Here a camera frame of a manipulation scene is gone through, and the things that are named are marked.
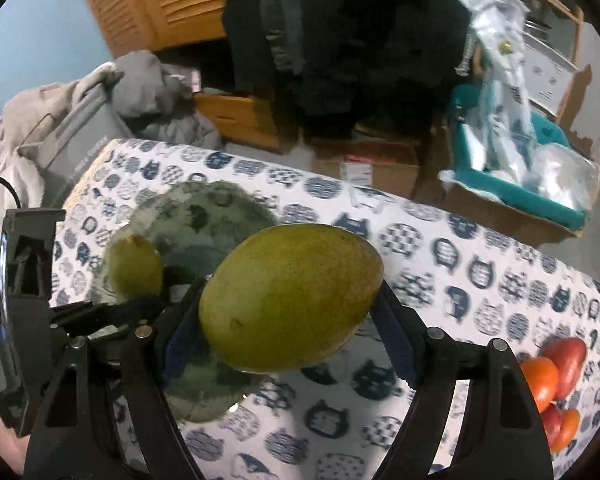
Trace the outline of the green yellow mango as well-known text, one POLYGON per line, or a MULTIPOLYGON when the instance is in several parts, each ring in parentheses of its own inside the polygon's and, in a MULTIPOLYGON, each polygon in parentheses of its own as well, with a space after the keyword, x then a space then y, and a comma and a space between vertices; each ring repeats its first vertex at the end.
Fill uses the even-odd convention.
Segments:
POLYGON ((107 263, 109 283, 118 299, 126 301, 160 294, 163 264, 146 237, 129 234, 118 238, 108 249, 107 263))
POLYGON ((366 319, 384 263, 364 238, 326 224, 287 224, 237 246, 204 286, 199 321, 235 370, 278 373, 339 350, 366 319))

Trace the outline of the green yellow mango front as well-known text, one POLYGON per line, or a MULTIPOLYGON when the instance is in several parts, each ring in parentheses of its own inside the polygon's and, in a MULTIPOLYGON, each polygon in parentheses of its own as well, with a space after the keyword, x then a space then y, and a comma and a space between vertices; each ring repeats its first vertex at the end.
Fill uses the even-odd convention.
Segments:
POLYGON ((287 224, 237 246, 204 286, 199 321, 235 370, 278 373, 339 350, 366 319, 384 263, 364 238, 326 224, 287 224))

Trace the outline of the orange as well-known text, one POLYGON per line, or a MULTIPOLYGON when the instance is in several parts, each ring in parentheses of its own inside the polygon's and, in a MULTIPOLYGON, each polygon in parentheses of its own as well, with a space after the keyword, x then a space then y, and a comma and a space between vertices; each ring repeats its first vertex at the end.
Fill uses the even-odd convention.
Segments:
POLYGON ((558 453, 568 446, 576 435, 580 425, 580 413, 575 408, 570 408, 562 412, 562 426, 553 443, 550 445, 550 450, 553 453, 558 453))
POLYGON ((545 356, 525 360, 520 369, 533 396, 538 412, 542 414, 554 401, 559 386, 558 369, 545 356))

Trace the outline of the red apple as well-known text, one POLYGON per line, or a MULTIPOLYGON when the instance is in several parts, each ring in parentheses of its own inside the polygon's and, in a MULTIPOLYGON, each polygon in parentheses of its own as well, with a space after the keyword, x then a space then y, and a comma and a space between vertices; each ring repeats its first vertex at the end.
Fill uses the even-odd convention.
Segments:
POLYGON ((551 448, 562 431, 562 411, 550 404, 541 414, 541 420, 548 446, 551 448))
POLYGON ((542 352, 558 370, 558 386, 555 401, 564 400, 572 393, 580 378, 588 347, 578 337, 556 339, 542 352))

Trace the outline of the green glass bowl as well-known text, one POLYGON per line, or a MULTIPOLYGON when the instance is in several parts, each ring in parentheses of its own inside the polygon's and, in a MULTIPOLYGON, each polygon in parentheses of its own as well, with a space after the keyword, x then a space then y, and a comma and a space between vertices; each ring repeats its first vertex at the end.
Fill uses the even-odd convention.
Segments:
POLYGON ((208 422, 221 417, 260 385, 255 374, 233 370, 210 350, 198 324, 197 302, 220 263, 244 240, 274 226, 272 212, 238 185, 184 182, 138 206, 112 241, 140 235, 163 263, 163 291, 188 311, 164 352, 164 395, 175 418, 208 422))

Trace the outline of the cat pattern tablecloth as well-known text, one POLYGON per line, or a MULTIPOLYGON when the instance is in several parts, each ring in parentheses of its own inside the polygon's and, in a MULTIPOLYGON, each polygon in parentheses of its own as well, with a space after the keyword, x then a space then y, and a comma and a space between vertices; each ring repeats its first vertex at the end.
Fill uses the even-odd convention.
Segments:
POLYGON ((158 383, 207 479, 561 479, 600 426, 600 283, 457 214, 194 146, 110 142, 56 308, 181 304, 158 383))

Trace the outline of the grey fabric laundry bin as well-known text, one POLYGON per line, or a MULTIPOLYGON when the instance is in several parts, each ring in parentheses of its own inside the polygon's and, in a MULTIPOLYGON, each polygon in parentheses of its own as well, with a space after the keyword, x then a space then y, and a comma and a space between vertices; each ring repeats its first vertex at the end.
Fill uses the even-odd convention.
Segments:
POLYGON ((34 162, 43 179, 42 206, 58 208, 110 141, 132 137, 100 82, 66 114, 46 112, 18 152, 34 162))

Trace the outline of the wooden drawer box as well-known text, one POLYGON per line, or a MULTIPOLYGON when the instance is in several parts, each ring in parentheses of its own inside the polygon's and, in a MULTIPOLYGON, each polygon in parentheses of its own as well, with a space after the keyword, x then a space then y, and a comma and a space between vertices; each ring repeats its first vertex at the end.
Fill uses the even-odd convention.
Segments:
POLYGON ((288 153, 298 142, 298 129, 270 100, 256 96, 197 93, 194 104, 226 142, 278 154, 288 153))

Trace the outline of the beige towel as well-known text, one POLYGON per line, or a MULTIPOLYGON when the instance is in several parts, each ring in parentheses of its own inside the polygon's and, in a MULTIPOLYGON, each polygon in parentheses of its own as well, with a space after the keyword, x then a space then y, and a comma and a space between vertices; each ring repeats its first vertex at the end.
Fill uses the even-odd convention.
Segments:
POLYGON ((0 116, 0 238, 5 212, 61 207, 99 152, 129 128, 116 114, 109 91, 121 79, 113 62, 68 84, 24 90, 0 116))

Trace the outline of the clear plastic bag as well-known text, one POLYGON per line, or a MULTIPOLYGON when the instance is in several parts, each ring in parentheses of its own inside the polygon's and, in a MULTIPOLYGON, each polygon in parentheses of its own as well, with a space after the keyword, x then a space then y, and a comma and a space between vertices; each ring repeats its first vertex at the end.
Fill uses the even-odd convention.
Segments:
POLYGON ((572 148, 547 143, 532 153, 528 185, 548 200, 589 212, 600 192, 600 167, 572 148))

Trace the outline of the wooden louvered wardrobe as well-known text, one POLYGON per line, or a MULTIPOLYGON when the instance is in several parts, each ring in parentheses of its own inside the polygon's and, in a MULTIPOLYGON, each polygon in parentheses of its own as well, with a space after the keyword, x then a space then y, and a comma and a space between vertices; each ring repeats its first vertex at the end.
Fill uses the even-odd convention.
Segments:
POLYGON ((225 0, 87 0, 102 36, 118 58, 225 36, 225 0))

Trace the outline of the black hanging coat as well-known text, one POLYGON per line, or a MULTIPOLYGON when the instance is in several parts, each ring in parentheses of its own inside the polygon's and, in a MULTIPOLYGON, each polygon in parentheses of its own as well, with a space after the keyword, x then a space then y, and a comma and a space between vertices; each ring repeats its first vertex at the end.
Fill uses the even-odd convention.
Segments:
POLYGON ((460 81, 457 0, 225 0, 235 87, 273 99, 309 139, 357 126, 424 140, 460 81))

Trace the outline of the white patterned drawer box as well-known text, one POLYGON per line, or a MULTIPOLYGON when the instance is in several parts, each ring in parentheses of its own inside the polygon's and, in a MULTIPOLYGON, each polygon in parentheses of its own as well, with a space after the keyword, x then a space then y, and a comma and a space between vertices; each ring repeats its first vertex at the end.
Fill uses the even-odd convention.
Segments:
POLYGON ((562 107, 577 66, 558 51, 533 36, 524 34, 524 78, 529 100, 556 117, 562 107))

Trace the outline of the wooden shelf rack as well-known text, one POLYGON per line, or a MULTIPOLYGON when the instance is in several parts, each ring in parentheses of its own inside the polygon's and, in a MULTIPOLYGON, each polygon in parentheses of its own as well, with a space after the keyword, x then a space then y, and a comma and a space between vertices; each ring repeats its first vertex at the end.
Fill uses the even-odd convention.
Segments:
MULTIPOLYGON (((574 0, 520 0, 528 6, 524 33, 544 42, 552 49, 558 51, 578 68, 578 57, 582 30, 584 25, 583 11, 574 0)), ((544 110, 533 107, 551 120, 558 120, 564 114, 570 89, 562 101, 562 107, 556 117, 547 114, 544 110)))

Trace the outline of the white rice bag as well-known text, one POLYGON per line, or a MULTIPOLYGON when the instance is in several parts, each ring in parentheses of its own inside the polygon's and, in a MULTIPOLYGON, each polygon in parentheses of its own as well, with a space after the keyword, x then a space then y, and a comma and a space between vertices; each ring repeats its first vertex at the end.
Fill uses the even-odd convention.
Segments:
POLYGON ((457 1, 469 13, 466 48, 480 50, 483 75, 478 125, 480 138, 488 142, 490 166, 526 180, 536 147, 524 78, 528 8, 520 0, 457 1))

